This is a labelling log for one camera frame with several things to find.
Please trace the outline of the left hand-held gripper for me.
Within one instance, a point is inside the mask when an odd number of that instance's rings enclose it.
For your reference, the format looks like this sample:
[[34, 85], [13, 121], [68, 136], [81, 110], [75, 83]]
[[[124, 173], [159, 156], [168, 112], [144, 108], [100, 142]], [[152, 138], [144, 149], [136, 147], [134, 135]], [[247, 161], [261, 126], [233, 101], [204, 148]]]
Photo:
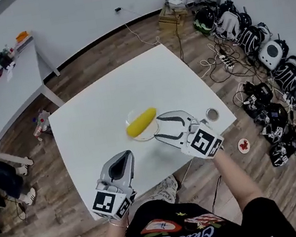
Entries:
[[96, 187], [92, 211], [100, 217], [121, 220], [132, 206], [137, 192], [132, 188], [134, 155], [123, 151], [103, 166]]

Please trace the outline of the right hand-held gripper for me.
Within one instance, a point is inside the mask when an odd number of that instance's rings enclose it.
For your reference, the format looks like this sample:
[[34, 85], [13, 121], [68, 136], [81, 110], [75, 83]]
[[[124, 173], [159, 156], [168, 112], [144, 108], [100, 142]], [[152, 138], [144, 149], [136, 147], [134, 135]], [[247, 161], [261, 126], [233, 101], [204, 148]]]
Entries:
[[174, 110], [159, 115], [156, 119], [163, 122], [179, 122], [187, 132], [178, 136], [156, 134], [155, 139], [170, 146], [181, 148], [181, 152], [192, 157], [212, 159], [222, 146], [224, 138], [210, 127], [206, 120], [193, 118], [183, 110]]

